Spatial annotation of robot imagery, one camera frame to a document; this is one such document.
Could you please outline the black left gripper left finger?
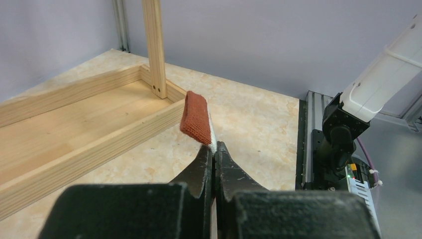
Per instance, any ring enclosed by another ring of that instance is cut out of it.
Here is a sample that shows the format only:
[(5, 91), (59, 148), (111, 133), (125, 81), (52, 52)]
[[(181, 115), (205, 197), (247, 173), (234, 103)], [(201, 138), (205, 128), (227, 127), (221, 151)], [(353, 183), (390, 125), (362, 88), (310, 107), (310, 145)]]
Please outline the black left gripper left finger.
[(202, 145), (195, 159), (171, 181), (183, 189), (178, 216), (180, 239), (211, 237), (212, 166), (213, 154), (208, 146)]

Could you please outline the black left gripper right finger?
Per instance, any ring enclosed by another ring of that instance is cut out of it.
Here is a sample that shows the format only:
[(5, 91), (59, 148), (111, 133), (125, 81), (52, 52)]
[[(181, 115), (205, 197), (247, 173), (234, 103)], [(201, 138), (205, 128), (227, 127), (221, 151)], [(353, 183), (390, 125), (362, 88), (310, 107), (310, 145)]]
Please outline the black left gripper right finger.
[(268, 190), (248, 175), (231, 157), (224, 142), (217, 143), (214, 155), (217, 236), (243, 239), (246, 226), (254, 218), (253, 199)]

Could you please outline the grey sock with red stripes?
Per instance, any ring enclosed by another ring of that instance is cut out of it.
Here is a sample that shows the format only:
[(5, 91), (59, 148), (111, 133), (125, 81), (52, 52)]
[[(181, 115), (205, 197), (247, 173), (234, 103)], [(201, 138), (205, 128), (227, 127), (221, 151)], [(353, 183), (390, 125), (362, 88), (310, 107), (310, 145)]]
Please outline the grey sock with red stripes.
[(193, 91), (187, 91), (180, 122), (180, 131), (207, 146), (212, 154), (217, 151), (217, 140), (206, 99)]

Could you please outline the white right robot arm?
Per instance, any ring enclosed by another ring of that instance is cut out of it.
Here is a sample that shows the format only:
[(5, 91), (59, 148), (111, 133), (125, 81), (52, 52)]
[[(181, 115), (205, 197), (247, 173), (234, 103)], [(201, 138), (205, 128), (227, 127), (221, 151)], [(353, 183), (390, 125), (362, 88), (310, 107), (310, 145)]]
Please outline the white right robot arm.
[(422, 71), (422, 15), (384, 47), (377, 58), (325, 107), (321, 130), (312, 140), (312, 182), (306, 189), (327, 190), (343, 184), (356, 150), (355, 140), (370, 126), (384, 105)]

